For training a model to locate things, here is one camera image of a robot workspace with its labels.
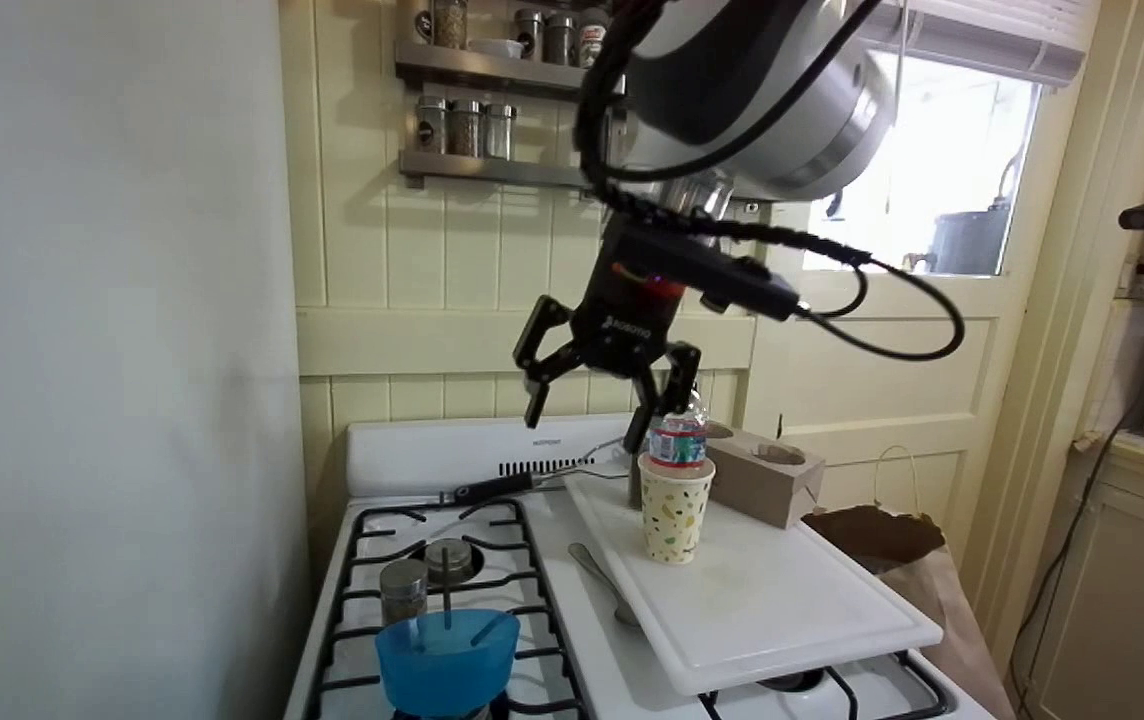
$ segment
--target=window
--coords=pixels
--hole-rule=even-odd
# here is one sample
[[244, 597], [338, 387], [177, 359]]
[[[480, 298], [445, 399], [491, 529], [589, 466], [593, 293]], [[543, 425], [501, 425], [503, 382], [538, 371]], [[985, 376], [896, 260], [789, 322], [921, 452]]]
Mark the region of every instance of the window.
[[900, 114], [873, 168], [807, 229], [921, 271], [1003, 271], [1039, 84], [876, 50]]

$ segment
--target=white cutting board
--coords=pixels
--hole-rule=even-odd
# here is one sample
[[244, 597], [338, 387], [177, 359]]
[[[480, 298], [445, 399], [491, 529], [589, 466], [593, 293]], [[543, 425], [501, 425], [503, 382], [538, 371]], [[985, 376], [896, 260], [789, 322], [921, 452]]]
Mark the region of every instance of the white cutting board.
[[695, 561], [643, 554], [629, 487], [566, 479], [589, 541], [678, 692], [739, 687], [844, 660], [923, 648], [939, 628], [813, 529], [766, 529], [707, 502]]

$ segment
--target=small box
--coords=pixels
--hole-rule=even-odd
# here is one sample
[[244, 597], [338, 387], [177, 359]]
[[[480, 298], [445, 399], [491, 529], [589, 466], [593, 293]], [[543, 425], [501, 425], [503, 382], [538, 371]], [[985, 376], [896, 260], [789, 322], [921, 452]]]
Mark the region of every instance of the small box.
[[773, 529], [790, 529], [816, 509], [824, 464], [790, 444], [707, 425], [707, 458], [721, 466], [710, 498]]

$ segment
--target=blue cup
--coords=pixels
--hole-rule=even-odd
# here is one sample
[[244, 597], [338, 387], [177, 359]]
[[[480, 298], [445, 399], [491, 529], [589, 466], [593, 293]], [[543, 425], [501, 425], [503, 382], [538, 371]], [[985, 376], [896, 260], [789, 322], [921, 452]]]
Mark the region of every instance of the blue cup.
[[408, 714], [468, 714], [503, 692], [516, 643], [520, 621], [489, 606], [389, 624], [377, 635], [383, 696]]

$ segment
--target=gas stove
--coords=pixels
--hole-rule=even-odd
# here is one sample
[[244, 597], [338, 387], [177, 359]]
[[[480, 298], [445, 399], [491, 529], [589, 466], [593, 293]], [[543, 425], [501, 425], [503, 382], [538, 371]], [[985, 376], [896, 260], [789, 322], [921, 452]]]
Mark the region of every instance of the gas stove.
[[560, 484], [474, 509], [445, 502], [450, 487], [513, 466], [624, 484], [621, 456], [603, 452], [621, 431], [624, 417], [548, 421], [538, 431], [523, 431], [513, 421], [350, 426], [350, 502], [282, 714], [395, 714], [377, 668], [377, 581], [383, 563], [439, 541], [463, 541], [480, 554], [474, 575], [450, 593], [450, 606], [508, 606], [520, 621], [508, 692], [491, 707], [480, 707], [480, 714], [987, 714], [913, 648], [816, 668], [780, 684], [745, 684], [707, 696], [675, 692], [649, 641], [621, 621], [614, 600], [570, 561], [566, 546], [584, 542], [589, 529]]

